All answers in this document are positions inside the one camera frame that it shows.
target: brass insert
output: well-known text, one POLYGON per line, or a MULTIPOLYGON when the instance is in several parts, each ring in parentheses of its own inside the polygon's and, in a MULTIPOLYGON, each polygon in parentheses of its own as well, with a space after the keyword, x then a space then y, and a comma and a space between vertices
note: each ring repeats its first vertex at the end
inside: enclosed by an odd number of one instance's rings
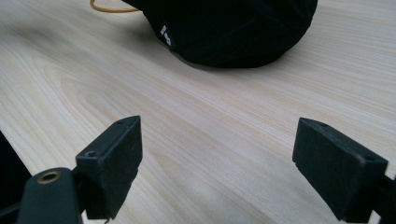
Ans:
POLYGON ((49 184, 61 178, 61 172, 51 171, 43 174, 37 179, 37 184, 49 184))

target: table surface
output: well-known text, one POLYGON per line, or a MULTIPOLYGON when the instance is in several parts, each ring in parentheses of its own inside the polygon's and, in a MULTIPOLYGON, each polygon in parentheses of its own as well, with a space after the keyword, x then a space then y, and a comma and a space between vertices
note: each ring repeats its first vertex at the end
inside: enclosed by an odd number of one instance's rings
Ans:
POLYGON ((215 69, 178 59, 141 12, 1 0, 0 94, 0 129, 32 174, 75 167, 111 123, 141 116, 144 158, 112 223, 337 223, 291 161, 298 119, 370 148, 394 177, 396 4, 319 1, 278 61, 215 69))

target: orange cord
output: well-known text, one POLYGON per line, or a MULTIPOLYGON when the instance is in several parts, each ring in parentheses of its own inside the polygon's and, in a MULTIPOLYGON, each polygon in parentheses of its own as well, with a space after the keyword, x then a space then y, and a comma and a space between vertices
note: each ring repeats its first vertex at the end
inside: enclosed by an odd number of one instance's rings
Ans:
POLYGON ((131 8, 105 8, 105 7, 97 7, 95 5, 95 0, 90 0, 90 5, 93 9, 101 12, 107 12, 107 13, 125 13, 125 12, 136 12, 139 11, 139 9, 135 7, 131 8))

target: white logo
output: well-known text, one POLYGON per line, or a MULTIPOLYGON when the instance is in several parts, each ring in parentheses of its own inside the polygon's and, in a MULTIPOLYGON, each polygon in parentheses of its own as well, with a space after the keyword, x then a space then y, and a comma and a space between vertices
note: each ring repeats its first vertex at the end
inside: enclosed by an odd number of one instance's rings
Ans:
POLYGON ((164 27, 161 29, 161 35, 163 35, 163 34, 165 33, 165 31, 166 31, 166 26, 164 26, 164 27))
POLYGON ((165 39, 166 39, 166 43, 167 43, 169 46, 171 46, 171 45, 172 45, 171 38, 169 38, 169 36, 168 36, 167 33, 165 33, 164 37, 165 37, 165 39))
POLYGON ((161 35, 165 38, 166 44, 168 44, 168 46, 172 46, 171 38, 169 34, 166 33, 166 30, 167 30, 166 25, 164 25, 163 28, 161 29, 161 35))

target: black fabric bag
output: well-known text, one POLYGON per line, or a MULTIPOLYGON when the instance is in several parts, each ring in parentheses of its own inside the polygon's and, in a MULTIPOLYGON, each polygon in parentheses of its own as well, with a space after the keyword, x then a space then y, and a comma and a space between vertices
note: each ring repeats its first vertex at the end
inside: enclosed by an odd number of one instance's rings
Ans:
POLYGON ((123 0, 147 17, 170 50, 191 63, 258 67, 303 37, 318 0, 123 0))

